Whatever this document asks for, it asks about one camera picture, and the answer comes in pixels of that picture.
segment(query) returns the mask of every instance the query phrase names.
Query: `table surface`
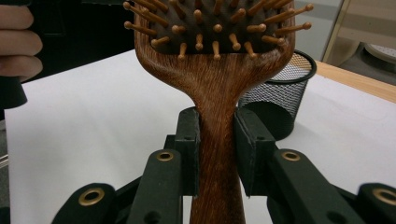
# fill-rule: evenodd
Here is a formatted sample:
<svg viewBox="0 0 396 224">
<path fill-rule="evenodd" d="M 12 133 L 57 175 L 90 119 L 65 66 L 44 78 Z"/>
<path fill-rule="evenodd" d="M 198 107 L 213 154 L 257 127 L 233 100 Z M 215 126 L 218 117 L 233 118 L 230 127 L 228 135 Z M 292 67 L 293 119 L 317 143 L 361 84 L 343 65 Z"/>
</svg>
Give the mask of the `table surface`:
<svg viewBox="0 0 396 224">
<path fill-rule="evenodd" d="M 319 65 L 318 73 L 328 69 Z M 141 176 L 149 154 L 175 133 L 178 112 L 192 106 L 144 71 L 134 50 L 23 87 L 29 102 L 6 111 L 16 224 L 50 223 L 87 184 L 118 189 Z M 396 104 L 314 76 L 293 133 L 276 144 L 300 150 L 331 183 L 356 193 L 367 182 L 396 187 L 395 130 Z M 185 223 L 190 201 L 185 197 Z M 271 223 L 265 203 L 244 197 L 248 224 Z"/>
</svg>

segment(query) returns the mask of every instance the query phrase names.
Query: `black mesh cup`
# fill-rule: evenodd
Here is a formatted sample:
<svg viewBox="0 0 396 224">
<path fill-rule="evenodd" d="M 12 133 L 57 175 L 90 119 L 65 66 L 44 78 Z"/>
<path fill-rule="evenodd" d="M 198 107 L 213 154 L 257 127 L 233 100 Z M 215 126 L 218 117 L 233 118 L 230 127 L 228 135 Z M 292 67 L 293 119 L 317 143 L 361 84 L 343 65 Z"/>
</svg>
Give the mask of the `black mesh cup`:
<svg viewBox="0 0 396 224">
<path fill-rule="evenodd" d="M 255 112 L 276 141 L 284 139 L 293 131 L 306 84 L 316 72 L 315 61 L 295 50 L 280 73 L 248 91 L 238 106 Z"/>
</svg>

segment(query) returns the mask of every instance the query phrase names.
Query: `white wall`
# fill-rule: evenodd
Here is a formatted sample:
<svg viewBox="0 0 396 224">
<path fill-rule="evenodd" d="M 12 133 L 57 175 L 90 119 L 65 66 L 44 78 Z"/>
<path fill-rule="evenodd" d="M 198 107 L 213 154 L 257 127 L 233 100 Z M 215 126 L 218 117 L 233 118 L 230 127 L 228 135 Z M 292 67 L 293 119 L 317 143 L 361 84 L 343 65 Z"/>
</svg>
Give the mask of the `white wall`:
<svg viewBox="0 0 396 224">
<path fill-rule="evenodd" d="M 314 9 L 296 17 L 296 24 L 312 22 L 310 30 L 302 30 L 296 34 L 296 49 L 308 54 L 315 60 L 322 60 L 332 34 L 332 27 L 338 16 L 343 0 L 296 0 L 295 8 L 314 4 Z"/>
</svg>

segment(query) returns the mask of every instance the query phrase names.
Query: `human hand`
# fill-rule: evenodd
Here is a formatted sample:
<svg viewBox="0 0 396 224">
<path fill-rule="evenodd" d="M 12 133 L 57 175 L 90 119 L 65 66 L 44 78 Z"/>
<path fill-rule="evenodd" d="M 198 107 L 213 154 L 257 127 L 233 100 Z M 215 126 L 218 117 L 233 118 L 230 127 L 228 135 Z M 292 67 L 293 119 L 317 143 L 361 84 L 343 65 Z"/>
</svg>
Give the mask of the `human hand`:
<svg viewBox="0 0 396 224">
<path fill-rule="evenodd" d="M 43 45 L 37 34 L 26 30 L 33 20 L 28 7 L 0 6 L 0 76 L 24 81 L 41 72 L 35 55 Z"/>
</svg>

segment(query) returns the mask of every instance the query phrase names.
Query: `wooden hairbrush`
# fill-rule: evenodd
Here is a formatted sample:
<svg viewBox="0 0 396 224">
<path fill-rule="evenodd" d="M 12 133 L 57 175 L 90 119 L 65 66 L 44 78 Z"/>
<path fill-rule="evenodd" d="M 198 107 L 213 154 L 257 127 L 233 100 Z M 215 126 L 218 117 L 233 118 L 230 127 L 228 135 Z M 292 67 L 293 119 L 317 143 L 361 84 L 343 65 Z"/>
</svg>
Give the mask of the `wooden hairbrush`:
<svg viewBox="0 0 396 224">
<path fill-rule="evenodd" d="M 245 223 L 233 150 L 239 97 L 277 74 L 294 51 L 292 0 L 134 0 L 135 51 L 143 67 L 187 93 L 200 114 L 200 180 L 191 223 Z"/>
</svg>

